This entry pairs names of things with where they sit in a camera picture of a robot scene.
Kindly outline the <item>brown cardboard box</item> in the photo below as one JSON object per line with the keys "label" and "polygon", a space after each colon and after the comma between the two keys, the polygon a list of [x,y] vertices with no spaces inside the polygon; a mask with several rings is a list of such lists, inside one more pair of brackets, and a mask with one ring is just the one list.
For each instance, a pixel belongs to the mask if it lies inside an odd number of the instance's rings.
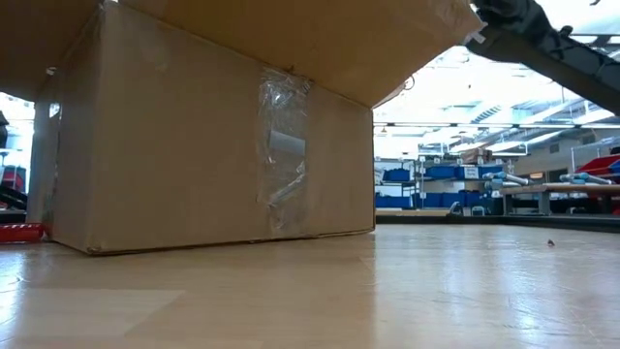
{"label": "brown cardboard box", "polygon": [[373,110],[469,0],[0,0],[27,214],[91,255],[375,227]]}

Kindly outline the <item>red box cutter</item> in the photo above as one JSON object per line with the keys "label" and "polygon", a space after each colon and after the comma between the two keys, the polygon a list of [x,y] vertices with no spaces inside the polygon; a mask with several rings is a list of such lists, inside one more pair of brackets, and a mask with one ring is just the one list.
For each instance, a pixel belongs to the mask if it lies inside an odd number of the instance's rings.
{"label": "red box cutter", "polygon": [[45,233],[41,224],[0,225],[0,243],[30,243],[40,241]]}

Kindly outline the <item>brown background cardboard boxes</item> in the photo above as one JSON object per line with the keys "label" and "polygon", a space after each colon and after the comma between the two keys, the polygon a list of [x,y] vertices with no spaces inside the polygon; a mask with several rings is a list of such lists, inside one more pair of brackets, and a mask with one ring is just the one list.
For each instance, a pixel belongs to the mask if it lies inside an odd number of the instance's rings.
{"label": "brown background cardboard boxes", "polygon": [[493,151],[476,147],[469,150],[465,150],[460,154],[460,159],[464,165],[483,165],[492,161]]}

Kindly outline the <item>red storage bins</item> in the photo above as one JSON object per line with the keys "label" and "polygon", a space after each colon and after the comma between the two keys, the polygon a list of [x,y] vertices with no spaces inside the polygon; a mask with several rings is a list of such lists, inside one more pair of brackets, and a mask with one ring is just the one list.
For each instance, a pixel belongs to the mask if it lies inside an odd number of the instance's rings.
{"label": "red storage bins", "polygon": [[588,173],[589,175],[596,176],[611,175],[611,168],[613,164],[618,161],[620,161],[620,154],[598,157],[577,168],[575,171],[577,173]]}

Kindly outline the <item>wooden background table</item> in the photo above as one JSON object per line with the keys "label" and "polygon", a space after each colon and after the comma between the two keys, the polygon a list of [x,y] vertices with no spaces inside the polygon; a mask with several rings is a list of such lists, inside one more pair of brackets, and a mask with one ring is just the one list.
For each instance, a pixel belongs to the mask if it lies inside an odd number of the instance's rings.
{"label": "wooden background table", "polygon": [[538,212],[541,215],[550,215],[551,193],[585,193],[602,198],[605,213],[612,212],[612,199],[620,197],[620,184],[562,184],[547,183],[518,187],[503,188],[503,208],[505,215],[513,213],[513,197],[522,194],[538,194]]}

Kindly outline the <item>blue bin with white label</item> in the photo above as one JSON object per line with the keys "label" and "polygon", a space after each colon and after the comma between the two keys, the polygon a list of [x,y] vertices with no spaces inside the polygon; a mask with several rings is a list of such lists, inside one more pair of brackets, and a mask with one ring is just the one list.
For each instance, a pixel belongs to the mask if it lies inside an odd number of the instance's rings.
{"label": "blue bin with white label", "polygon": [[425,170],[425,175],[433,179],[482,179],[485,174],[496,174],[503,170],[500,166],[433,166]]}

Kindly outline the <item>red crate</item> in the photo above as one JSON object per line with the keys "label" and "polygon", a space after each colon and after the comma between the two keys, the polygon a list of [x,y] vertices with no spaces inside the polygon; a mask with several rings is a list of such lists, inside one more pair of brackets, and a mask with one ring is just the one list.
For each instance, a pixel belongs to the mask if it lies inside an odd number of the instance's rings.
{"label": "red crate", "polygon": [[26,169],[20,166],[0,166],[0,186],[25,193]]}

